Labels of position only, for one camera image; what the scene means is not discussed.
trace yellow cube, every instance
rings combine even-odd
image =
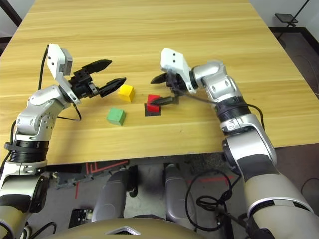
[[[135,90],[133,86],[130,85],[122,85],[118,91],[118,96],[124,100],[131,102],[135,95]]]

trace red cube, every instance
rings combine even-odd
[[[149,95],[148,96],[148,102],[146,104],[146,109],[148,111],[160,112],[160,106],[150,104],[150,102],[152,102],[153,100],[155,100],[159,97],[160,97],[159,95]]]

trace wall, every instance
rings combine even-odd
[[[307,30],[319,42],[319,11],[312,20],[306,24]]]
[[[268,26],[286,26],[281,23],[275,13],[295,15],[306,0],[250,0],[260,17]],[[319,0],[310,0],[298,15],[298,27],[307,30],[319,41]]]
[[[24,19],[35,0],[8,0],[19,16]],[[13,36],[17,26],[0,7],[0,37]]]

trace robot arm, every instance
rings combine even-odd
[[[248,233],[275,238],[319,237],[319,218],[295,186],[276,169],[276,153],[256,115],[251,113],[237,84],[220,61],[190,68],[184,56],[165,48],[161,68],[166,73],[151,83],[166,82],[175,97],[152,104],[178,103],[183,92],[204,88],[220,120],[225,158],[233,172],[242,175],[250,221]]]
[[[16,119],[13,143],[6,143],[10,159],[2,169],[0,180],[0,238],[20,237],[27,219],[42,210],[45,204],[48,179],[45,171],[49,141],[59,113],[71,103],[79,104],[84,97],[108,95],[121,86],[126,78],[114,79],[99,88],[91,73],[105,69],[112,61],[99,60],[74,72],[67,81],[72,57],[66,49],[49,44],[47,64],[59,85],[36,91],[27,107]]]

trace wooden table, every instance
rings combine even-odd
[[[50,165],[221,151],[224,136],[210,104],[181,98],[161,116],[144,116],[148,94],[170,95],[164,84],[150,85],[164,47],[182,52],[190,66],[222,59],[246,101],[263,110],[274,147],[319,142],[318,100],[248,0],[38,0],[1,57],[1,147],[37,88],[48,43],[69,50],[73,71],[112,59],[93,75],[96,85],[126,76],[136,89],[132,103],[116,93],[96,96],[79,105],[81,122],[58,119]],[[45,67],[43,86],[51,84]],[[106,122],[111,106],[127,112],[123,127]],[[61,115],[76,117],[73,108]]]

